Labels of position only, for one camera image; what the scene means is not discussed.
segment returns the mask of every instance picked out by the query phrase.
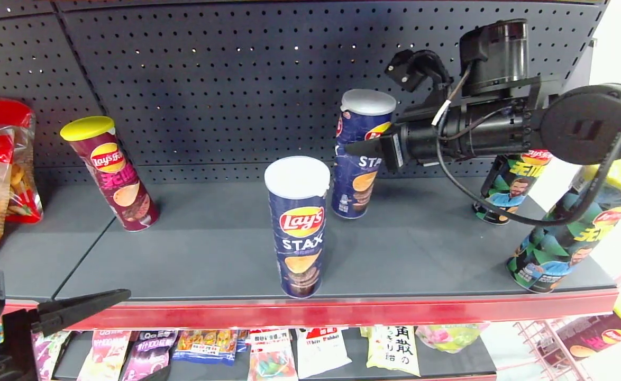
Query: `lower shelf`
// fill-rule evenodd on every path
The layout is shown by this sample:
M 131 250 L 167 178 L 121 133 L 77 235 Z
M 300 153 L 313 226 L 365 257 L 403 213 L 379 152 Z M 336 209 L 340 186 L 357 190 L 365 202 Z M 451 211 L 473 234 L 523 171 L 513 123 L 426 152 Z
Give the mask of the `lower shelf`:
M 456 354 L 439 352 L 423 345 L 416 339 L 421 378 L 402 371 L 391 371 L 376 367 L 367 368 L 368 342 L 360 336 L 357 328 L 343 331 L 346 350 L 352 362 L 346 366 L 318 374 L 311 380 L 357 381 L 357 380 L 397 380 L 406 379 L 496 379 L 496 367 L 489 352 L 479 339 Z M 62 361 L 54 372 L 54 379 L 71 381 L 78 377 L 83 361 L 89 353 L 92 333 L 86 332 L 71 341 Z M 291 343 L 296 359 L 296 340 Z M 249 353 L 238 353 L 235 365 L 193 364 L 187 361 L 172 361 L 169 381 L 246 381 Z

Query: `white plastic lid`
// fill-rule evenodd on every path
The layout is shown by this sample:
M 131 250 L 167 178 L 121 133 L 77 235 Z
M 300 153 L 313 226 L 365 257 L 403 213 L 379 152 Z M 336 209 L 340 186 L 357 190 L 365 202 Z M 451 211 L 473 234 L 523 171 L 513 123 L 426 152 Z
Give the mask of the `white plastic lid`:
M 368 89 L 353 89 L 341 98 L 341 111 L 352 111 L 360 115 L 386 115 L 395 111 L 397 101 L 386 93 Z
M 318 159 L 290 156 L 270 164 L 264 172 L 266 188 L 291 200 L 322 197 L 330 188 L 330 169 Z

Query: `gray shelf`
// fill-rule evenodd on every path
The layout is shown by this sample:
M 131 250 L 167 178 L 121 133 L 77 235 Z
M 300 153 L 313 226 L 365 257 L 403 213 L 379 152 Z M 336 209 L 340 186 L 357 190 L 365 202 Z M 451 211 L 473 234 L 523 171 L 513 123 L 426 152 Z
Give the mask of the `gray shelf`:
M 368 379 L 412 379 L 414 376 L 402 371 L 390 371 L 381 368 L 367 368 L 368 341 L 360 337 L 357 328 L 343 331 L 346 350 L 352 359 L 350 364 L 326 371 L 308 379 L 353 381 Z M 54 372 L 54 379 L 71 380 L 78 377 L 78 372 L 91 347 L 91 333 L 83 333 L 71 341 L 62 361 Z M 296 342 L 292 342 L 294 359 L 296 359 Z M 416 339 L 417 355 L 419 357 L 419 371 L 422 378 L 445 378 L 470 375 L 495 374 L 496 367 L 489 357 L 489 353 L 478 339 L 469 347 L 456 354 L 439 352 L 430 349 Z M 238 353 L 235 365 L 193 364 L 187 361 L 173 361 L 170 381 L 245 381 L 250 367 L 249 354 Z
M 472 189 L 482 183 L 462 181 Z M 159 222 L 137 233 L 111 224 L 57 297 L 124 287 L 133 301 L 285 298 L 262 182 L 149 190 L 160 205 Z M 543 215 L 531 200 L 520 212 Z M 470 200 L 444 178 L 381 180 L 362 219 L 327 215 L 323 285 L 316 297 L 528 294 L 507 276 L 504 261 L 531 227 L 478 220 Z M 587 260 L 557 292 L 614 287 Z
M 44 219 L 8 225 L 0 244 L 0 270 L 8 299 L 49 299 L 112 221 L 93 186 L 41 188 Z

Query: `lay's stax chip can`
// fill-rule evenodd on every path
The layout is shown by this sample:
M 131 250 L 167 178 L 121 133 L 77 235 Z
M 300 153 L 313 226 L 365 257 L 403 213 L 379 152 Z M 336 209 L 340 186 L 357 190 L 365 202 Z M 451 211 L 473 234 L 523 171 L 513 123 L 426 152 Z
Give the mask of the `lay's stax chip can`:
M 302 299 L 320 287 L 330 169 L 305 156 L 266 168 L 277 268 L 285 294 Z
M 344 93 L 336 129 L 336 166 L 332 210 L 345 219 L 367 212 L 381 159 L 346 153 L 345 145 L 378 138 L 390 127 L 397 101 L 388 94 L 368 89 Z
M 552 157 L 547 150 L 497 156 L 482 185 L 482 197 L 496 207 L 517 212 Z M 509 222 L 507 217 L 487 210 L 479 203 L 473 203 L 473 212 L 479 219 L 492 224 L 505 225 Z
M 560 220 L 577 207 L 588 192 L 598 167 L 581 167 L 567 193 L 544 219 Z M 617 160 L 583 217 L 564 226 L 535 227 L 508 259 L 508 272 L 521 287 L 533 292 L 550 292 L 589 256 L 620 220 L 621 160 Z
M 155 203 L 120 149 L 113 119 L 88 116 L 68 123 L 60 133 L 83 160 L 125 230 L 142 231 L 158 220 Z

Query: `shelf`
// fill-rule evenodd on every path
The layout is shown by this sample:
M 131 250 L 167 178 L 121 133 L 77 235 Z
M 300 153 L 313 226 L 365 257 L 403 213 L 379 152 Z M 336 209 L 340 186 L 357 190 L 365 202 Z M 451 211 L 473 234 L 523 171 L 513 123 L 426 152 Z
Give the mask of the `shelf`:
M 352 362 L 346 366 L 308 379 L 312 380 L 403 380 L 418 379 L 402 371 L 391 371 L 381 368 L 367 368 L 368 342 L 360 337 L 356 328 L 343 331 L 346 350 Z M 54 372 L 54 379 L 63 381 L 76 379 L 91 347 L 91 333 L 84 333 L 71 341 L 64 357 Z M 298 363 L 296 341 L 291 343 L 294 350 L 294 359 Z M 419 357 L 419 371 L 422 379 L 496 379 L 496 368 L 489 357 L 489 353 L 478 339 L 469 347 L 456 354 L 439 352 L 423 345 L 416 339 L 416 350 Z M 193 364 L 187 361 L 172 361 L 172 371 L 168 381 L 245 381 L 250 367 L 249 353 L 238 353 L 235 356 L 235 365 Z
M 0 244 L 8 299 L 50 299 L 114 219 L 92 186 L 40 188 L 44 219 L 8 225 Z
M 463 181 L 474 189 L 482 183 Z M 132 299 L 74 329 L 547 319 L 607 313 L 618 293 L 591 259 L 552 294 L 523 290 L 507 275 L 504 261 L 530 227 L 482 222 L 448 180 L 428 178 L 379 181 L 362 219 L 328 213 L 323 285 L 315 297 L 296 301 L 279 286 L 263 183 L 149 189 L 161 208 L 158 223 L 130 233 L 114 222 L 96 243 L 93 234 L 92 248 L 57 295 L 129 288 Z M 94 188 L 91 193 L 99 196 Z M 520 212 L 543 215 L 531 200 Z M 61 244 L 73 238 L 55 237 Z M 21 256 L 13 260 L 23 267 Z M 23 279 L 32 282 L 34 274 Z

